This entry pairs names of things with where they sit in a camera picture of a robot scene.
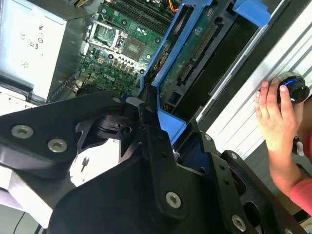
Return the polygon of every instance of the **black knob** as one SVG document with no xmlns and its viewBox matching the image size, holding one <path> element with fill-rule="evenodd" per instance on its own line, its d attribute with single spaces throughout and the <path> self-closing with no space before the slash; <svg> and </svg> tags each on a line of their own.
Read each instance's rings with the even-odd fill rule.
<svg viewBox="0 0 312 234">
<path fill-rule="evenodd" d="M 293 104 L 301 103 L 309 96 L 310 90 L 306 86 L 304 78 L 298 73 L 286 72 L 280 75 L 278 79 L 280 80 L 278 90 L 281 85 L 285 85 L 289 90 Z M 281 97 L 279 92 L 277 93 L 277 101 L 280 103 Z"/>
</svg>

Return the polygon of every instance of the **black metal bracket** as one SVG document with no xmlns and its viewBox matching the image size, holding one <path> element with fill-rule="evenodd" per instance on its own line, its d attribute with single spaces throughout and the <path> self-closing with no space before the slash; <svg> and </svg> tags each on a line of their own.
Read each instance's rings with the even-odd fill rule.
<svg viewBox="0 0 312 234">
<path fill-rule="evenodd" d="M 152 86 L 145 87 L 142 99 L 126 101 L 103 91 L 0 117 L 0 164 L 41 182 L 68 175 L 80 152 L 108 138 L 121 142 L 120 164 L 61 199 L 51 234 L 89 228 L 95 233 L 256 234 L 248 202 L 261 213 L 258 226 L 264 233 L 284 228 L 302 233 L 244 162 L 233 152 L 221 155 L 194 120 L 174 145 L 178 165 L 160 128 L 156 96 Z M 81 217 L 84 223 L 77 225 Z"/>
</svg>

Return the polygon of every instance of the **finger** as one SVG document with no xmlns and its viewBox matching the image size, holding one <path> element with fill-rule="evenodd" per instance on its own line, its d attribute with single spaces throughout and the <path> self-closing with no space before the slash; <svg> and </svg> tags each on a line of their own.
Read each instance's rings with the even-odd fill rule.
<svg viewBox="0 0 312 234">
<path fill-rule="evenodd" d="M 292 118 L 294 112 L 288 88 L 285 85 L 281 85 L 279 87 L 279 93 L 281 95 L 281 113 L 283 119 Z"/>
<path fill-rule="evenodd" d="M 302 117 L 303 117 L 303 102 L 302 103 L 299 103 L 299 104 L 296 104 L 294 107 L 293 107 L 293 111 L 294 111 L 294 114 L 296 116 L 296 121 L 297 121 L 297 124 L 298 126 L 301 124 L 302 122 Z"/>
<path fill-rule="evenodd" d="M 267 109 L 270 117 L 282 117 L 277 105 L 278 79 L 273 79 L 267 96 Z"/>
<path fill-rule="evenodd" d="M 262 117 L 262 113 L 261 113 L 261 110 L 260 110 L 260 92 L 257 91 L 256 94 L 255 94 L 255 113 L 257 115 L 257 119 L 261 118 Z"/>
<path fill-rule="evenodd" d="M 263 117 L 269 116 L 268 109 L 267 109 L 267 95 L 268 95 L 269 83 L 267 81 L 262 82 L 261 89 L 260 89 L 260 110 Z"/>
</svg>

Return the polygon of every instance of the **motherboard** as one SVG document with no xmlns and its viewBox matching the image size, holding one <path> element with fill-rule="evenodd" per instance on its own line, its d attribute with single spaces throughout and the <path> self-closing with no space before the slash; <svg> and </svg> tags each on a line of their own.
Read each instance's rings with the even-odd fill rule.
<svg viewBox="0 0 312 234">
<path fill-rule="evenodd" d="M 92 84 L 121 96 L 136 97 L 140 78 L 170 26 L 174 12 L 161 1 L 105 3 L 93 19 L 79 80 L 82 85 Z"/>
</svg>

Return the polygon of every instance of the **circuit board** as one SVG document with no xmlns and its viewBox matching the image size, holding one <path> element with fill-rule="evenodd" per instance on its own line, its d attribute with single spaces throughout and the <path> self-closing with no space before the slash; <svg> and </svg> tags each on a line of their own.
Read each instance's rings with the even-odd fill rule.
<svg viewBox="0 0 312 234">
<path fill-rule="evenodd" d="M 180 51 L 167 76 L 161 83 L 159 91 L 160 104 L 162 106 L 165 104 L 164 100 L 166 95 L 170 94 L 168 90 L 177 85 L 177 83 L 184 83 L 186 81 L 186 78 L 192 71 L 195 62 L 198 60 L 200 54 L 203 52 L 207 43 L 217 29 L 217 26 L 212 22 L 215 8 L 215 6 L 211 6 L 203 12 L 203 15 L 197 22 L 196 27 L 184 44 L 183 49 Z"/>
<path fill-rule="evenodd" d="M 104 19 L 97 20 L 79 79 L 136 97 L 140 78 L 163 37 L 108 5 L 103 9 Z"/>
</svg>

